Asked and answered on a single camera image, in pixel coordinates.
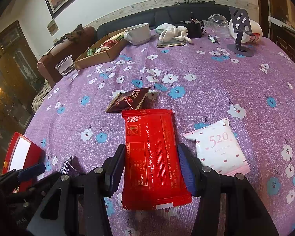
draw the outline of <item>qr code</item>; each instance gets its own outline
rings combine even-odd
[[[131,116],[128,117],[127,122],[135,122],[138,121],[138,116]]]

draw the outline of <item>brown snack package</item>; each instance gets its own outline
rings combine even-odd
[[[128,109],[139,109],[150,88],[134,89],[126,93],[119,93],[106,109],[107,113],[121,112]]]

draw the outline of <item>clear plastic cup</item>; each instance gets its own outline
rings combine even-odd
[[[76,70],[75,64],[72,60],[72,55],[66,57],[59,64],[57,64],[55,69],[57,69],[65,79],[73,80],[78,75],[78,71]]]
[[[211,15],[208,18],[208,26],[212,28],[218,37],[230,37],[227,19],[223,15]]]

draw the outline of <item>mug handle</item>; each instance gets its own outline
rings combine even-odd
[[[131,41],[131,40],[132,40],[132,37],[131,37],[131,35],[130,35],[130,32],[126,32],[126,33],[124,34],[124,39],[125,39],[126,41]]]

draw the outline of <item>white mug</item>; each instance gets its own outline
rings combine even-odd
[[[151,38],[148,23],[128,27],[125,29],[124,39],[133,45],[141,45],[148,42]]]

